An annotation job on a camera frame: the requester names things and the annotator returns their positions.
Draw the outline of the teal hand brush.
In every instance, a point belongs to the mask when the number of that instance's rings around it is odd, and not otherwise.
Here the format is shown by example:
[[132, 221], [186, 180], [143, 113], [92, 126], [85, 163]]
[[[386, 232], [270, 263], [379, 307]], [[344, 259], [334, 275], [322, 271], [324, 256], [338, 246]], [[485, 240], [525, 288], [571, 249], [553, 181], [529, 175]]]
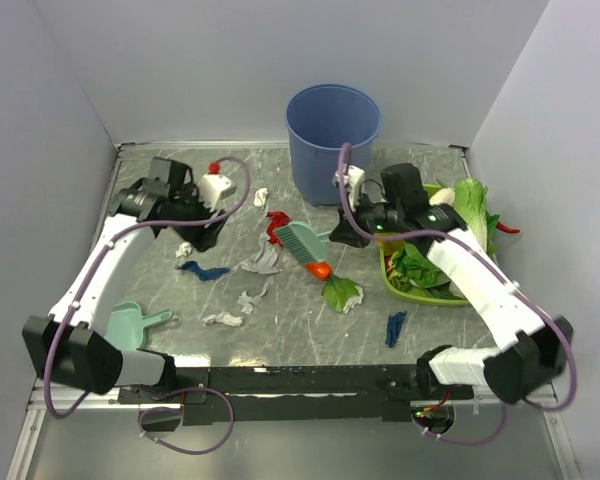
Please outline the teal hand brush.
[[307, 223], [290, 221], [273, 233], [301, 265], [324, 262], [328, 257], [329, 232], [317, 233]]

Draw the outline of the teal dustpan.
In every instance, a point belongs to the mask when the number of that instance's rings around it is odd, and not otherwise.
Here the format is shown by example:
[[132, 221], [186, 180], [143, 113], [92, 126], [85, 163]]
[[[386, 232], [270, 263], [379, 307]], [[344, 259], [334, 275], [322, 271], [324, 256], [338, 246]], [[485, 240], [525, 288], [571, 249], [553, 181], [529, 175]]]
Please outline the teal dustpan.
[[135, 302], [116, 305], [110, 315], [104, 338], [121, 351], [135, 351], [146, 346], [148, 330], [171, 321], [174, 312], [170, 309], [144, 315]]

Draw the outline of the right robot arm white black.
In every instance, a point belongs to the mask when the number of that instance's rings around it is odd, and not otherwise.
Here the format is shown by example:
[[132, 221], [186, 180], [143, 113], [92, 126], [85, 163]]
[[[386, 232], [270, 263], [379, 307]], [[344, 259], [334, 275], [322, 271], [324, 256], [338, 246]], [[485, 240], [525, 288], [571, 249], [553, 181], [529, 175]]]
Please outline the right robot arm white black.
[[384, 198], [373, 202], [363, 191], [364, 171], [347, 157], [339, 159], [333, 182], [340, 222], [332, 241], [356, 248], [372, 241], [402, 243], [395, 271], [423, 288], [453, 287], [495, 342], [491, 348], [444, 345], [427, 352], [416, 375], [418, 390], [434, 399], [451, 385], [482, 386], [515, 404], [567, 373], [568, 394], [557, 407], [569, 406], [578, 387], [572, 325], [531, 302], [490, 258], [486, 187], [466, 178], [430, 196], [410, 163], [385, 168], [381, 179]]

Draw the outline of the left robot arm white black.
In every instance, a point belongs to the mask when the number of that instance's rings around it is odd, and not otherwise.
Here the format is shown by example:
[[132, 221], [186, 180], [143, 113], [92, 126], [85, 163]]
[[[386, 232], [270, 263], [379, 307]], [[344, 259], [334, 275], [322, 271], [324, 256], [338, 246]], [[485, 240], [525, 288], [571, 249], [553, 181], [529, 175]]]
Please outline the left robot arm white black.
[[173, 359], [123, 350], [106, 340], [110, 315], [127, 277], [159, 232], [172, 228], [196, 250], [215, 246], [223, 223], [219, 203], [235, 184], [211, 170], [195, 179], [181, 162], [154, 158], [146, 177], [112, 199], [101, 236], [68, 291], [45, 317], [31, 316], [23, 338], [37, 376], [90, 393], [142, 384], [156, 402], [178, 387]]

